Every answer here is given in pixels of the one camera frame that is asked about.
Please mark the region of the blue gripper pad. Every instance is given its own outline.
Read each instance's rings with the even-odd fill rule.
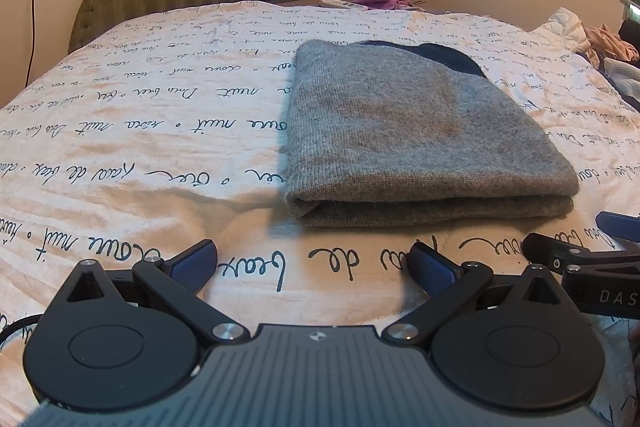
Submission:
[[[411,277],[431,297],[446,290],[463,275],[460,266],[419,241],[409,250],[406,263]]]
[[[203,239],[191,248],[162,264],[162,271],[183,288],[197,293],[211,279],[218,266],[218,250],[210,239]]]
[[[640,243],[640,218],[601,212],[596,216],[596,225],[611,237],[620,237],[634,243]]]

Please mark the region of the white pillow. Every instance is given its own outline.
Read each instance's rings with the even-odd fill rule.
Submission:
[[[607,57],[604,59],[604,70],[619,92],[640,102],[640,69],[626,62]]]

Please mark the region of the purple clothing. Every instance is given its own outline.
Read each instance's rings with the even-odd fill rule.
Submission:
[[[373,10],[401,10],[413,6],[409,0],[345,0],[355,4],[362,4]]]

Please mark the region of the ribbed plastic surface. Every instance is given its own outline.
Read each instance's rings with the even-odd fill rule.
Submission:
[[[410,252],[407,263],[411,277],[431,297],[456,281],[456,276],[449,267],[423,251]]]
[[[423,353],[370,327],[264,326],[215,348],[186,387],[153,406],[110,415],[44,405],[24,427],[602,427],[588,409],[501,416],[440,383]]]
[[[191,293],[197,293],[213,277],[217,263],[216,245],[207,243],[206,246],[194,251],[183,261],[173,265],[168,275]]]

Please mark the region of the white duvet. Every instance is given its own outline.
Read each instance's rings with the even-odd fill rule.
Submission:
[[[282,189],[287,93],[307,39],[437,42],[469,55],[572,162],[575,210],[546,222],[303,230]],[[519,242],[533,231],[617,248],[594,217],[640,212],[640,115],[582,58],[489,18],[261,2],[176,10],[110,30],[0,110],[0,197],[0,328],[42,312],[81,259],[125,268],[203,238],[220,265],[202,298],[250,329],[380,327],[424,299],[402,269],[416,238],[498,273],[524,269]],[[592,320],[608,350],[594,408],[622,425],[636,408],[628,321]],[[36,407],[17,337],[0,354],[0,425]]]

